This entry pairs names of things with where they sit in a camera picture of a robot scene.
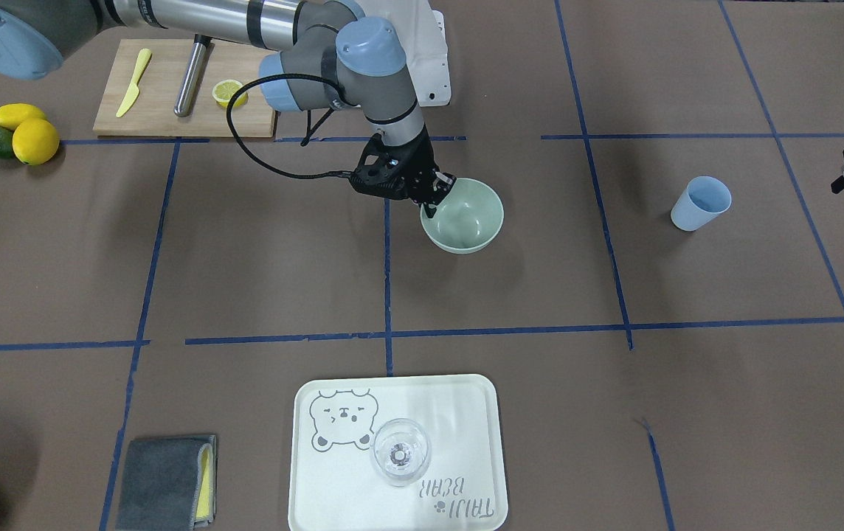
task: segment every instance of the folded cloth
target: folded cloth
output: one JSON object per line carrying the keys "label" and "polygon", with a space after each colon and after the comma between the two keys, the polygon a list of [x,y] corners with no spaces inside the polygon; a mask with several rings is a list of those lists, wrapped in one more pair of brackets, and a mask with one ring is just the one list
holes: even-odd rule
{"label": "folded cloth", "polygon": [[117,531],[192,531],[212,522],[216,454],[214,434],[130,441]]}

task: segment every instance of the cartoon bear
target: cartoon bear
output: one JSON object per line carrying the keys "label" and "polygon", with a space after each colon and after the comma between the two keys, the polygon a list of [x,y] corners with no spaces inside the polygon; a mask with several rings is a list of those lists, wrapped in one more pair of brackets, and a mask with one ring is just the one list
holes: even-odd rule
{"label": "cartoon bear", "polygon": [[314,419],[314,450],[327,451],[334,444],[354,444],[368,450],[373,441],[373,420],[379,410],[376,397],[356,391],[334,391],[325,395],[320,391],[311,401],[311,419]]}

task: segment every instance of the white plate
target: white plate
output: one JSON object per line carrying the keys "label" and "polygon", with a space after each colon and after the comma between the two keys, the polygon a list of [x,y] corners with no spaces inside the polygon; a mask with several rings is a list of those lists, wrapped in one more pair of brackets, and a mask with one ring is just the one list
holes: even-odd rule
{"label": "white plate", "polygon": [[[432,443],[408,487],[386,483],[370,447],[399,417]],[[493,531],[507,518],[505,481],[497,391],[479,374],[315,380],[294,398],[293,531]]]}

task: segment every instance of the cutting board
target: cutting board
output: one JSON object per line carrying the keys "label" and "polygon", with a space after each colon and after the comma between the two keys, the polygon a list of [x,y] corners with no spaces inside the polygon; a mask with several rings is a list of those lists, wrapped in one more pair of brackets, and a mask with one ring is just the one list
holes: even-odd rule
{"label": "cutting board", "polygon": [[[153,57],[138,83],[139,97],[123,117],[117,118],[115,114],[130,83],[136,54],[142,48],[149,48]],[[256,80],[261,58],[274,52],[248,44],[213,40],[193,114],[180,118],[173,113],[173,106],[192,53],[192,39],[122,40],[94,119],[94,133],[101,136],[231,137],[226,110],[212,99],[212,87],[221,80],[243,83]],[[273,136],[274,109],[266,103],[258,87],[251,88],[247,94],[248,102],[232,111],[239,134],[251,138]]]}

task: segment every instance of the gray towel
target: gray towel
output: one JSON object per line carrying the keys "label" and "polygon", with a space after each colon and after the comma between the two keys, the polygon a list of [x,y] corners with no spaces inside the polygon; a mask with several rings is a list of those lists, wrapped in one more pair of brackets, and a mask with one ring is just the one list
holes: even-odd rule
{"label": "gray towel", "polygon": [[117,531],[192,531],[206,447],[216,459],[214,434],[130,441]]}

